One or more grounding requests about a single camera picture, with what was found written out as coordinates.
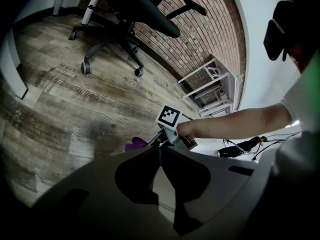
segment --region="chair base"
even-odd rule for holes
[[[69,34],[69,40],[75,40],[77,38],[77,31],[105,36],[104,42],[96,44],[85,54],[84,61],[81,64],[81,72],[84,75],[91,73],[92,67],[89,61],[95,53],[108,46],[108,44],[118,43],[138,64],[139,68],[137,68],[134,73],[137,77],[141,77],[143,75],[144,65],[136,56],[139,50],[139,44],[133,39],[134,36],[131,34],[133,26],[134,22],[130,22],[129,24],[120,22],[118,25],[112,26],[112,29],[103,26],[74,26]]]

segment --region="purple object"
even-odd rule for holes
[[[148,145],[148,142],[144,141],[142,138],[139,137],[133,137],[132,138],[132,144],[125,144],[124,146],[124,152],[130,152],[134,150],[138,150],[141,148],[144,148]]]

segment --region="chair armrest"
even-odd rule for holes
[[[175,11],[169,13],[166,16],[166,18],[168,20],[171,20],[172,18],[174,18],[180,14],[183,14],[186,11],[189,11],[191,9],[195,10],[196,12],[200,13],[203,16],[207,16],[207,10],[205,8],[203,8],[201,5],[195,3],[194,1],[191,1],[191,0],[183,0],[183,1],[184,1],[185,5],[179,9],[176,9]]]

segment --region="hand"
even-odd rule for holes
[[[192,121],[179,123],[176,131],[179,137],[186,137],[189,141],[195,138]]]

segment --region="wooden floor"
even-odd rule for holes
[[[96,54],[92,74],[82,75],[85,52],[100,38],[79,33],[68,40],[77,16],[47,17],[15,36],[19,73],[28,92],[15,97],[1,81],[0,143],[5,176],[16,197],[31,205],[48,188],[90,162],[115,155],[134,136],[150,140],[162,105],[192,118],[199,109],[182,100],[177,81],[143,51],[145,68],[117,45]]]

